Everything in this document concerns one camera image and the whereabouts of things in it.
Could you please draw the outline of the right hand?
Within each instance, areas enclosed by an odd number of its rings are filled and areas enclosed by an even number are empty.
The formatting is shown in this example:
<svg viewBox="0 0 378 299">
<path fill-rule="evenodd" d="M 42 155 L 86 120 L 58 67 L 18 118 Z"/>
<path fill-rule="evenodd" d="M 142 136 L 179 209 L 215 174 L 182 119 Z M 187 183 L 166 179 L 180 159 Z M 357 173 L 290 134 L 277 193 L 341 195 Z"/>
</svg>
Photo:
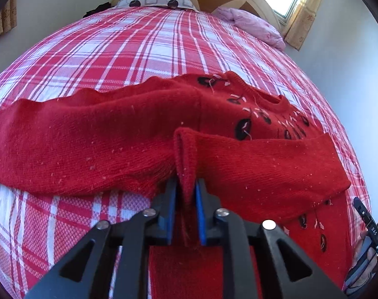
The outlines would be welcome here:
<svg viewBox="0 0 378 299">
<path fill-rule="evenodd" d="M 355 247 L 352 266 L 345 278 L 343 291 L 347 296 L 358 292 L 373 276 L 377 264 L 376 249 L 373 247 L 369 232 L 360 233 L 360 239 Z"/>
</svg>

